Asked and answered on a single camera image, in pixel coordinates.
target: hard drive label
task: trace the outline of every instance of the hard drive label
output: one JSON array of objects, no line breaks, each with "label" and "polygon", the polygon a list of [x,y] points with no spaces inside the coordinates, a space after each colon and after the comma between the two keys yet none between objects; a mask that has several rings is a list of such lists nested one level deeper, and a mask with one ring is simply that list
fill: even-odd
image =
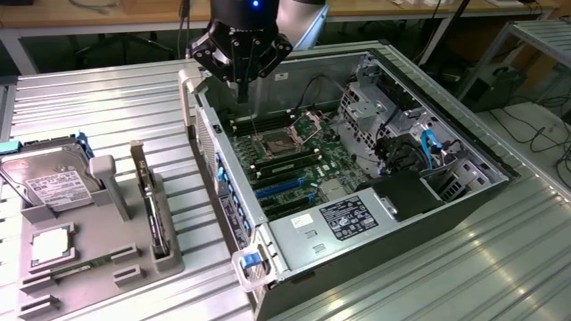
[{"label": "hard drive label", "polygon": [[25,184],[48,206],[65,205],[90,197],[77,171],[28,179]]}]

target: gray bracket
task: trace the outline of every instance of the gray bracket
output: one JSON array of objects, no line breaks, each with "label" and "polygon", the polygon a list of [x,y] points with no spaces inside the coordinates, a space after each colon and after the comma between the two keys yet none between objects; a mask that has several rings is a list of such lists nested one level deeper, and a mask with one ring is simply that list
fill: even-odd
[{"label": "gray bracket", "polygon": [[17,308],[17,317],[29,320],[46,312],[58,309],[58,299],[54,296],[42,296]]},{"label": "gray bracket", "polygon": [[139,281],[143,278],[144,270],[141,270],[139,264],[113,272],[113,282],[119,287],[129,284],[131,282]]}]

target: ram slot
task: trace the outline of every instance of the ram slot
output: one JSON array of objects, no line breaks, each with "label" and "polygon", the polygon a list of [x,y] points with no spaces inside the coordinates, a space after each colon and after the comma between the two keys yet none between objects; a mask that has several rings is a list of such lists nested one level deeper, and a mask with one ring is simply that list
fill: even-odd
[{"label": "ram slot", "polygon": [[233,134],[243,137],[253,134],[255,132],[265,132],[272,129],[288,127],[292,123],[289,115],[284,112],[281,115],[271,118],[256,118],[253,120],[256,131],[252,126],[251,120],[243,120],[233,123]]},{"label": "ram slot", "polygon": [[284,174],[280,174],[275,177],[271,177],[269,179],[263,179],[261,181],[252,183],[252,188],[253,189],[263,189],[264,187],[279,184],[284,181],[291,181],[296,177],[297,177],[297,175],[293,173],[284,173]]},{"label": "ram slot", "polygon": [[320,154],[312,154],[305,157],[300,157],[297,159],[287,160],[285,162],[281,162],[257,169],[256,178],[265,179],[268,177],[281,174],[285,171],[293,172],[297,169],[303,169],[305,167],[317,165],[320,161],[321,161]]}]

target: wooden table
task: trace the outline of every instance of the wooden table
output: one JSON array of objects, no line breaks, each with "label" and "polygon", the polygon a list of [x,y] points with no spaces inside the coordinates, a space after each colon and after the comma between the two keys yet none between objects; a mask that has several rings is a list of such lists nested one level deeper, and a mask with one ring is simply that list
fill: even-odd
[{"label": "wooden table", "polygon": [[[451,16],[460,0],[452,5],[441,5],[435,17],[443,18],[431,44],[424,52],[423,61],[428,58],[443,31],[449,24]],[[539,0],[543,7],[540,19],[545,18],[559,5],[552,0]],[[399,19],[427,19],[432,17],[435,8],[404,2],[395,5],[388,0],[328,0],[331,22],[377,21]],[[121,7],[107,9],[109,14],[74,7],[68,0],[36,0],[32,6],[0,6],[0,40],[16,63],[21,74],[36,74],[36,67],[20,43],[22,37],[42,35],[78,35],[95,33],[117,33],[137,31],[159,31],[179,29],[177,13],[153,13],[128,15]],[[485,0],[472,0],[463,17],[492,15],[524,15],[527,6],[496,7]],[[209,20],[209,0],[192,0],[191,28],[204,28]]]}]

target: hard drive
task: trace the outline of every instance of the hard drive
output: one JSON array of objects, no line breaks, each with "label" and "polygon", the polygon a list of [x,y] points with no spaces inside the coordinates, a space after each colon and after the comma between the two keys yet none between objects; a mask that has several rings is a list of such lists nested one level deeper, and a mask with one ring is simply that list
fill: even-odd
[{"label": "hard drive", "polygon": [[45,204],[52,211],[86,205],[101,182],[89,175],[86,139],[74,136],[0,144],[0,175],[28,206]]}]

